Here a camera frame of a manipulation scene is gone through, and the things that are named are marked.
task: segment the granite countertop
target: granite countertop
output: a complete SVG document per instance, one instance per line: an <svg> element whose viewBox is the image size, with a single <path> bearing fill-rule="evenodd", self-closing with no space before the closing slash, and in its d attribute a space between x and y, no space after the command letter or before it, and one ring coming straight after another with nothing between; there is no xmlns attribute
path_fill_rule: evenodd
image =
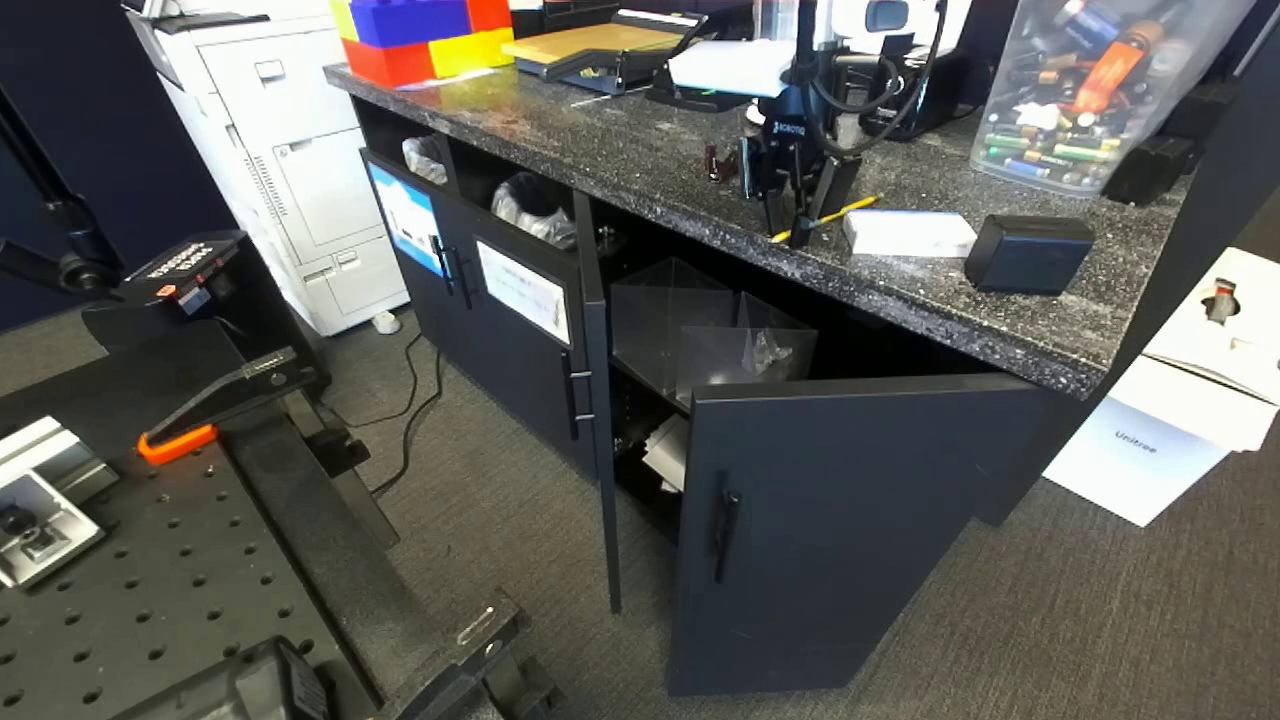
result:
<svg viewBox="0 0 1280 720"><path fill-rule="evenodd" d="M730 186L718 187L705 172L705 147L730 147L741 138L741 113L684 113L645 97L605 99L508 67L411 93L370 88L348 67L327 67L327 81L396 116L1078 399L1102 384L1179 209L1174 202L1158 209L1078 206L981 178L967 168L970 123L963 122L915 145L870 147L861 193L882 193L882 209L954 209L970 228L988 211L1083 216L1095 228L1095 249L1062 298L988 298L963 282L958 262L849 258L834 246L770 249L760 206L741 202Z"/></svg>

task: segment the open cabinet door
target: open cabinet door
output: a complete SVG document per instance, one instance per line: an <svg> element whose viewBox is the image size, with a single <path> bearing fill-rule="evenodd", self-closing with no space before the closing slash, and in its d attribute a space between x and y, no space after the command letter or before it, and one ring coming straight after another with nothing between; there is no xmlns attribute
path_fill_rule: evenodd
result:
<svg viewBox="0 0 1280 720"><path fill-rule="evenodd" d="M849 683L1045 423L1009 376L696 395L670 696Z"/></svg>

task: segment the gray carpet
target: gray carpet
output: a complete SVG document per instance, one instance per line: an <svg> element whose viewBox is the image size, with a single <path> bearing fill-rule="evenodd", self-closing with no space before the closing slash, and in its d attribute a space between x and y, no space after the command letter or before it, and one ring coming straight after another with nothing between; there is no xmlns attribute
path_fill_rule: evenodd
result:
<svg viewBox="0 0 1280 720"><path fill-rule="evenodd" d="M348 421L405 399L399 337L327 345ZM0 341L0 391L72 369L91 345L67 320ZM597 498L484 391L446 369L411 474L385 498L396 570L441 626L493 588L528 618L528 649L563 690L563 715L1280 715L1280 452L1231 456L1149 533L1036 483L1005 528L967 528L894 634L840 694L667 701L670 547L623 507L629 611L605 608ZM359 431L396 470L399 423Z"/></svg>

